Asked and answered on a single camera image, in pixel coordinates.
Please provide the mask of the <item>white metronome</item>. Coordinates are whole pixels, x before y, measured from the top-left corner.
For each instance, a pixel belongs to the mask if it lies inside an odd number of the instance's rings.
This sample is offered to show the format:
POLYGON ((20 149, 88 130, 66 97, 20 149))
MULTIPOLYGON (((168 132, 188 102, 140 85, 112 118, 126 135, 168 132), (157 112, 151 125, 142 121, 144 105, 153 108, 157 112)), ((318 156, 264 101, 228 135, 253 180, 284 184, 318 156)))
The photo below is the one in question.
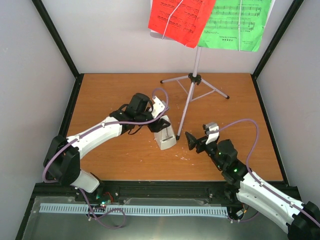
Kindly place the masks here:
POLYGON ((158 144, 159 149, 163 151, 176 145, 177 140, 169 117, 167 115, 163 115, 160 119, 169 123, 169 126, 165 127, 159 132, 154 133, 154 140, 158 144))

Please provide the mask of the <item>white music stand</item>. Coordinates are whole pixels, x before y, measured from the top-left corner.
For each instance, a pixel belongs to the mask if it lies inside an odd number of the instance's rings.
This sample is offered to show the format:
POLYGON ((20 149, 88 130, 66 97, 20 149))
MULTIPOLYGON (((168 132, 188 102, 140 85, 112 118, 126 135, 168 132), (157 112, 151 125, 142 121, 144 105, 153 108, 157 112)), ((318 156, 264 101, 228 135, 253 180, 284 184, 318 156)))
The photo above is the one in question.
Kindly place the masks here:
MULTIPOLYGON (((166 38, 166 37, 162 38, 157 33, 151 33, 151 30, 150 30, 150 34, 154 38, 173 40, 173 39, 166 38)), ((194 94, 194 89, 195 89, 196 85, 199 85, 200 83, 204 83, 205 85, 207 85, 211 89, 212 93, 217 92, 221 96, 223 96, 224 98, 229 99, 229 95, 225 94, 224 92, 222 92, 219 89, 217 89, 216 87, 214 87, 212 84, 210 84, 209 82, 204 80, 201 77, 201 75, 199 74, 199 64, 200 64, 200 59, 201 59, 201 54, 202 54, 202 49, 203 48, 206 48, 206 47, 199 47, 198 45, 195 47, 196 54, 195 54, 195 61, 194 61, 193 71, 184 77, 185 79, 190 79, 191 84, 190 84, 189 90, 186 91, 187 99, 186 99, 186 102, 185 102, 184 110, 182 112, 182 117, 181 117, 179 128, 178 128, 178 132, 177 132, 177 135, 176 135, 176 139, 177 140, 180 139, 180 136, 181 136, 181 132, 182 132, 182 128, 183 128, 183 124, 184 124, 184 121, 185 121, 185 117, 186 117, 186 113, 187 113, 187 109, 188 109, 189 103, 195 100, 195 98, 193 97, 193 94, 194 94)))

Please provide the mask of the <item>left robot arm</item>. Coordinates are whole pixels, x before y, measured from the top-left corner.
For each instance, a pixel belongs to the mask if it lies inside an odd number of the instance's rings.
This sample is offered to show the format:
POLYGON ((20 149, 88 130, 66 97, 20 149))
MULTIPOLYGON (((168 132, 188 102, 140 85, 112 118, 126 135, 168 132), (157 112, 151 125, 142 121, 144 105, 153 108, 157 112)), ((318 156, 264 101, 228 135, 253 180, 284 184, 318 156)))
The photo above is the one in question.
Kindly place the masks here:
POLYGON ((167 109, 167 100, 136 93, 128 104, 123 104, 93 127, 69 137, 57 135, 46 154, 42 180, 82 189, 92 201, 101 200, 102 183, 92 173, 81 169, 81 159, 106 141, 129 134, 135 126, 147 126, 152 133, 169 127, 170 122, 163 118, 167 109))

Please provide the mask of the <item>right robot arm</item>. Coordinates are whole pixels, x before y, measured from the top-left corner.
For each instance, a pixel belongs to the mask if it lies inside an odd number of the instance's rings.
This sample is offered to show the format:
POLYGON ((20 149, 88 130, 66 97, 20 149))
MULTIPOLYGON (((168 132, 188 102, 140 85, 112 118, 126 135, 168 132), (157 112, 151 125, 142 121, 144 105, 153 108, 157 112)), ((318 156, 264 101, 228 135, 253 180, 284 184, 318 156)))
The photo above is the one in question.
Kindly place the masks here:
POLYGON ((303 203, 264 181, 238 159, 231 140, 195 138, 185 133, 188 148, 206 152, 226 182, 235 188, 232 197, 254 208, 280 227, 290 240, 320 238, 320 209, 312 202, 303 203))

